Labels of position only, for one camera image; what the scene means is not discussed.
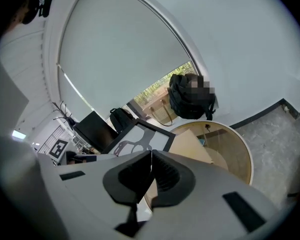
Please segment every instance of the backpack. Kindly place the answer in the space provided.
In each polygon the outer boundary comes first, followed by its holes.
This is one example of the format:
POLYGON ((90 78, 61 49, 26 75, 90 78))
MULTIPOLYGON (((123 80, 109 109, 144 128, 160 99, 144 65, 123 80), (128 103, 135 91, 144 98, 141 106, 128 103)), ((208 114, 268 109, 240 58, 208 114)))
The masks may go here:
POLYGON ((207 120, 212 120, 216 96, 210 93, 210 88, 205 85, 203 76, 173 74, 168 88, 173 111, 184 119, 199 119, 205 114, 207 120))
POLYGON ((117 133, 121 133, 134 120, 132 114, 122 108, 113 108, 110 110, 110 121, 117 133))

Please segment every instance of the handbag handle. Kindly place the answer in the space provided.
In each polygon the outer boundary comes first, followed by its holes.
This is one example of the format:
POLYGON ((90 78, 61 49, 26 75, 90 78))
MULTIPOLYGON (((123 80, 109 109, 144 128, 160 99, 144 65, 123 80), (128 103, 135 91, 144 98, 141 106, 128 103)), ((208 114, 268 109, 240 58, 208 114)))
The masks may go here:
POLYGON ((170 119, 170 121, 171 121, 171 124, 170 124, 170 125, 166 125, 166 124, 161 123, 161 122, 156 118, 156 116, 154 115, 155 110, 154 110, 154 108, 153 108, 152 106, 150 107, 151 115, 154 117, 155 120, 157 120, 157 122, 158 122, 160 125, 167 126, 167 127, 172 126, 172 118, 171 118, 171 116, 170 116, 168 110, 167 110, 166 107, 165 107, 165 105, 166 105, 165 103, 166 103, 166 102, 165 102, 163 99, 160 100, 160 101, 161 101, 161 103, 162 103, 162 106, 163 106, 164 111, 166 112, 166 114, 168 115, 168 117, 169 117, 169 119, 170 119))

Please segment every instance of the glass tabletop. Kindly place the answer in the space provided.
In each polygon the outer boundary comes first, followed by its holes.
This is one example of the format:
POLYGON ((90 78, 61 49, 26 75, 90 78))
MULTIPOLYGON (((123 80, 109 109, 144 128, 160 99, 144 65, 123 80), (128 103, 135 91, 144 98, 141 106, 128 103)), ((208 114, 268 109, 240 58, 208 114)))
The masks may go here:
POLYGON ((196 121, 183 124, 171 132, 180 135, 187 130, 191 130, 197 136, 215 165, 251 184, 251 153, 243 138, 234 129, 218 122, 196 121))

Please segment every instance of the framed picture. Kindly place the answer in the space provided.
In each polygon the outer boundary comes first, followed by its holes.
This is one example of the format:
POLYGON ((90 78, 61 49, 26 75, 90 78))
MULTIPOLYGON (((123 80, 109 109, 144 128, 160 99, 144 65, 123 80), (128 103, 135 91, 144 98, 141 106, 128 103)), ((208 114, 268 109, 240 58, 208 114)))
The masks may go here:
POLYGON ((136 119, 103 151, 102 154, 124 156, 137 151, 169 151, 175 134, 136 119))
POLYGON ((57 163, 60 162, 61 158, 63 157, 64 153, 66 152, 66 148, 69 144, 68 140, 59 138, 53 147, 49 150, 47 155, 51 157, 57 163))

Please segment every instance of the black baseboard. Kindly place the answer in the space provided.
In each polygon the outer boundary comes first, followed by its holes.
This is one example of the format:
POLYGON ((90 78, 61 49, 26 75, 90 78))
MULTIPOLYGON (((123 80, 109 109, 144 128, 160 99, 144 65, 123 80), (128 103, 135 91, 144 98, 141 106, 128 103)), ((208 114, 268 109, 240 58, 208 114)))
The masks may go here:
POLYGON ((263 116, 265 116, 266 114, 270 113, 271 111, 275 110, 277 107, 285 105, 287 106, 287 108, 289 109, 289 113, 290 115, 294 118, 297 119, 298 117, 300 117, 300 113, 289 103, 287 102, 284 98, 279 100, 278 102, 276 102, 275 104, 273 104, 272 106, 266 108, 265 110, 261 111, 260 113, 257 113, 241 122, 235 123, 233 125, 231 125, 230 127, 232 129, 237 129, 240 128, 242 126, 245 126, 263 116))

